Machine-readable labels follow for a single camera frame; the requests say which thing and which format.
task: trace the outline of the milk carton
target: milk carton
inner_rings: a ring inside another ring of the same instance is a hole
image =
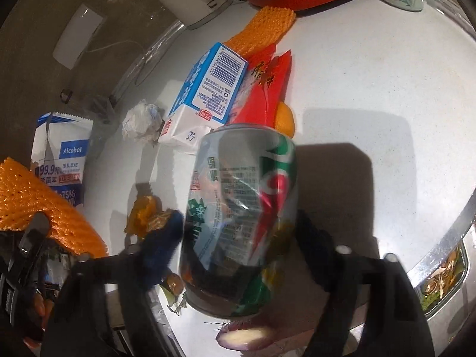
[[[159,143],[196,153],[205,134],[226,124],[246,67],[246,60],[223,44],[211,47],[185,80]]]

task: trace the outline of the drink can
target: drink can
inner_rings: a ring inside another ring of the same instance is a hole
[[[294,235],[296,179],[294,143],[269,127],[229,125],[203,137],[180,255],[192,307],[237,318],[272,298]]]

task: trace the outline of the alcohol wipes package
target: alcohol wipes package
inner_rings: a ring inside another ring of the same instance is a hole
[[[37,121],[31,171],[71,205],[83,204],[83,172],[93,121],[47,113]]]
[[[193,66],[173,104],[159,143],[194,154],[201,138],[226,124],[247,62],[216,43]]]

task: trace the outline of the grey wall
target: grey wall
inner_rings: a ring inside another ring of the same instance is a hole
[[[1,160],[29,165],[36,119],[61,110],[61,90],[108,96],[140,54],[139,46],[120,44],[84,54],[72,70],[59,64],[53,49],[83,2],[107,17],[90,49],[121,40],[147,48],[175,20],[159,0],[19,0],[0,28]]]

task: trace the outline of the red packaging bag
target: red packaging bag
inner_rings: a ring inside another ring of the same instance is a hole
[[[255,84],[240,113],[233,123],[252,123],[274,127],[278,102],[284,97],[291,71],[291,50],[275,57],[259,84]]]
[[[231,107],[227,124],[236,123],[235,118],[247,103],[254,87],[259,84],[261,76],[265,73],[275,52],[276,44],[271,44],[247,60],[248,68]]]

